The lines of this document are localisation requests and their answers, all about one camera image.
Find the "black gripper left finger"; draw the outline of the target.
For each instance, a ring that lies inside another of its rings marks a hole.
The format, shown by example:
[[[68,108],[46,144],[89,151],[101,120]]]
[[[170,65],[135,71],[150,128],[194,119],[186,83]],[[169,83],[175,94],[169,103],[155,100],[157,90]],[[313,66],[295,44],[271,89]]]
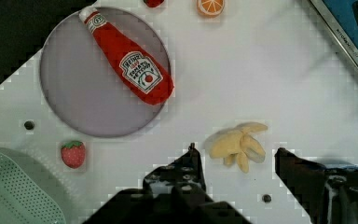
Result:
[[[249,224],[229,203],[206,193],[194,144],[170,164],[145,176],[139,189],[123,189],[83,224]]]

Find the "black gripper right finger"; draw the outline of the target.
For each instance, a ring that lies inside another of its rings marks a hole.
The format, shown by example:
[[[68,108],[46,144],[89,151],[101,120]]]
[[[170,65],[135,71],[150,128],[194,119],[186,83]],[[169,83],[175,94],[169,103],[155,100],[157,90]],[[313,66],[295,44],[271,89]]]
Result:
[[[329,168],[284,147],[274,158],[275,173],[312,224],[358,224],[358,167]]]

